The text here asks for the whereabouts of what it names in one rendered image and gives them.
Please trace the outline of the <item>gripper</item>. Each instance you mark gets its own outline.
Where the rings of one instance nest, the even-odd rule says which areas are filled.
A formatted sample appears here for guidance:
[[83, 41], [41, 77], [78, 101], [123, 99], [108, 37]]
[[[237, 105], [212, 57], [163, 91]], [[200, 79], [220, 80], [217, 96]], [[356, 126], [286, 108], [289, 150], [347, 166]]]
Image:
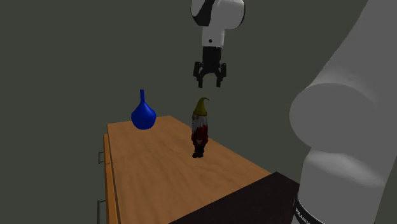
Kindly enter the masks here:
[[216, 74], [216, 86], [217, 87], [221, 86], [221, 82], [223, 81], [223, 78], [226, 77], [226, 63], [220, 64], [221, 52], [222, 52], [222, 47], [215, 47], [215, 46], [203, 47], [202, 63], [195, 62], [193, 69], [193, 76], [196, 77], [199, 88], [202, 88], [203, 85], [203, 76], [200, 73], [201, 68], [204, 74], [208, 74], [208, 73]]

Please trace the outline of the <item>garden gnome figure yellow hat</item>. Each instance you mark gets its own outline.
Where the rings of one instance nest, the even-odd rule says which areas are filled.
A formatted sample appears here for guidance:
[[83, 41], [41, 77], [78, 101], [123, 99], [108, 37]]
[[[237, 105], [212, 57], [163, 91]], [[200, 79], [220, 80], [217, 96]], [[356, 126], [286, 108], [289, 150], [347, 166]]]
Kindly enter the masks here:
[[209, 139], [207, 111], [204, 104], [205, 100], [208, 100], [208, 98], [200, 98], [192, 113], [191, 140], [194, 145], [193, 158], [202, 158], [204, 156], [205, 146]]

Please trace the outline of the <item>blue vase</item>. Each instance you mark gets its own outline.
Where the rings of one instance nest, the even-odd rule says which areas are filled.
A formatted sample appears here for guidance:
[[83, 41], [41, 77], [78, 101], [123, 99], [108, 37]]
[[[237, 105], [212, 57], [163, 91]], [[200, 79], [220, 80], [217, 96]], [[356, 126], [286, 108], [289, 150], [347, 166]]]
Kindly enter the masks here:
[[139, 130], [148, 130], [154, 126], [156, 119], [157, 114], [147, 105], [144, 90], [140, 89], [140, 103], [131, 113], [132, 123]]

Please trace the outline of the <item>wooden chest of drawers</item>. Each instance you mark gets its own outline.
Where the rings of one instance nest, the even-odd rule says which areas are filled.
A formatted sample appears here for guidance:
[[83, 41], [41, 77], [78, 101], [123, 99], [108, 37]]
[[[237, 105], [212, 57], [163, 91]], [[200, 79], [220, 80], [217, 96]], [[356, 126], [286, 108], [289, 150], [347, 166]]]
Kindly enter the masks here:
[[193, 158], [192, 130], [172, 116], [106, 127], [106, 224], [169, 224], [270, 174], [212, 139]]

